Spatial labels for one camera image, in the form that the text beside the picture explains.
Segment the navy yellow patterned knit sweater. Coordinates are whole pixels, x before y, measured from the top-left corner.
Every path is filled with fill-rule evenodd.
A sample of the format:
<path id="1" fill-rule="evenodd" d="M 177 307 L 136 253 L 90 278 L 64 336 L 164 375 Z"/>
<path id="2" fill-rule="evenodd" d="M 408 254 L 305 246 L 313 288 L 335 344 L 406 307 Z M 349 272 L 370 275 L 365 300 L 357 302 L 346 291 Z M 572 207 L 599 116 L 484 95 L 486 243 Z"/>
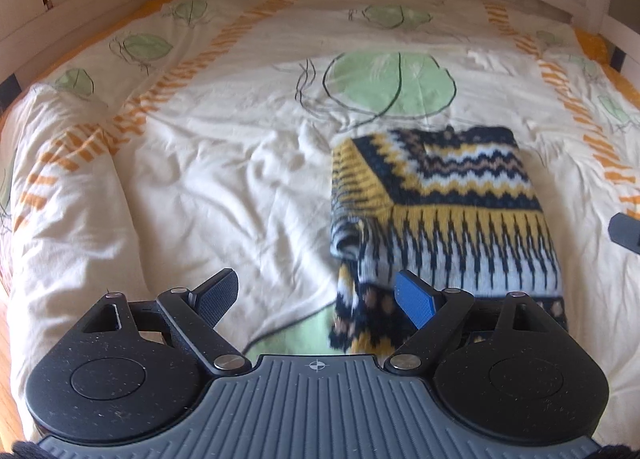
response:
<path id="1" fill-rule="evenodd" d="M 385 358 L 413 334 L 394 294 L 401 271 L 486 303 L 523 291 L 566 320 L 550 229 L 507 128 L 347 138 L 332 153 L 330 216 L 337 351 Z"/>

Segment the white leaf-print duvet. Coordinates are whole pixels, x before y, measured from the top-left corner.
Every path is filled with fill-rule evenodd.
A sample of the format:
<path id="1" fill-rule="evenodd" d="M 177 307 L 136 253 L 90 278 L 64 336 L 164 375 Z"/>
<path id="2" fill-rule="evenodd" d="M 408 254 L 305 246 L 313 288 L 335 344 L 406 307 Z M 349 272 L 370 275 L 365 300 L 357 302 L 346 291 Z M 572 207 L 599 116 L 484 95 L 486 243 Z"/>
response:
<path id="1" fill-rule="evenodd" d="M 107 291 L 224 267 L 250 355 L 329 342 L 333 149 L 393 129 L 504 127 L 563 280 L 563 326 L 608 376 L 604 443 L 639 442 L 639 108 L 573 26 L 491 0 L 160 0 L 56 66 L 1 132 L 11 391 Z"/>

